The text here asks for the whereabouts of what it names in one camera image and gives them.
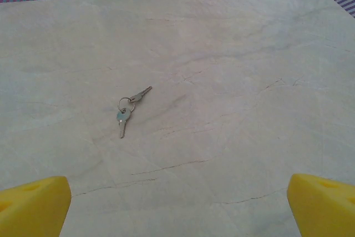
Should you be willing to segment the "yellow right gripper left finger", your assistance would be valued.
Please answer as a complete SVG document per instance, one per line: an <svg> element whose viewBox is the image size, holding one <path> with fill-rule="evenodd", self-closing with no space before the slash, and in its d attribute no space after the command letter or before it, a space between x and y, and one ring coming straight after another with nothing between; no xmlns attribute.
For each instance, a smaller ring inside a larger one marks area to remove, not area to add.
<svg viewBox="0 0 355 237"><path fill-rule="evenodd" d="M71 199L64 176L0 190L0 237L59 237Z"/></svg>

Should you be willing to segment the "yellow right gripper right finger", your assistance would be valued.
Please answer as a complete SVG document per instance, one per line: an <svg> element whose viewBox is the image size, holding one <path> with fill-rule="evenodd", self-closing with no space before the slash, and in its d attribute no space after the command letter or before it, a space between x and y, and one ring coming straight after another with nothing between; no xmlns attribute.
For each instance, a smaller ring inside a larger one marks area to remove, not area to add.
<svg viewBox="0 0 355 237"><path fill-rule="evenodd" d="M287 199L302 237L355 237L355 185L294 174Z"/></svg>

